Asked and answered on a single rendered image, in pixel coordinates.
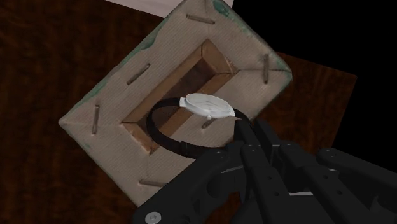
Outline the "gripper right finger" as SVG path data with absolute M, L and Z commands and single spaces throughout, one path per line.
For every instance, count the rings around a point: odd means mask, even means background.
M 313 155 L 265 120 L 254 132 L 287 189 L 312 192 L 334 224 L 397 224 L 397 173 L 335 148 Z

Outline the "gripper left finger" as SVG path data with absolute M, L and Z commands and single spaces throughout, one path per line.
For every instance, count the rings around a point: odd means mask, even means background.
M 263 120 L 237 120 L 233 142 L 201 155 L 141 205 L 132 224 L 204 224 L 234 192 L 242 205 L 230 224 L 287 224 L 290 195 L 274 160 L 297 148 Z

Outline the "white watch with black strap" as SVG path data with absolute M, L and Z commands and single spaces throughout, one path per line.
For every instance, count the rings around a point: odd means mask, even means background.
M 153 121 L 153 112 L 159 108 L 168 106 L 185 108 L 195 115 L 207 118 L 207 120 L 236 117 L 250 122 L 250 119 L 243 112 L 233 108 L 227 101 L 214 95 L 191 93 L 185 97 L 171 97 L 158 101 L 151 108 L 146 118 L 148 134 L 161 147 L 186 158 L 197 159 L 211 148 L 184 141 L 179 142 L 161 133 Z

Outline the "dark brown wooden table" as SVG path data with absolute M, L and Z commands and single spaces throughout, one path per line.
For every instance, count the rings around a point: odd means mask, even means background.
M 262 25 L 266 5 L 233 5 L 293 70 L 262 117 L 308 151 L 345 147 L 359 80 L 345 62 L 323 60 L 316 39 L 335 33 L 293 4 L 280 26 Z M 159 23 L 105 0 L 0 0 L 0 224 L 129 222 L 133 203 L 58 120 Z

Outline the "beige stretched canvas wooden frame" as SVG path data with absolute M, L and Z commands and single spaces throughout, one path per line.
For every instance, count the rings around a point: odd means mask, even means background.
M 223 0 L 183 0 L 59 124 L 140 206 L 191 163 L 146 132 L 156 102 L 199 92 L 252 119 L 291 79 Z

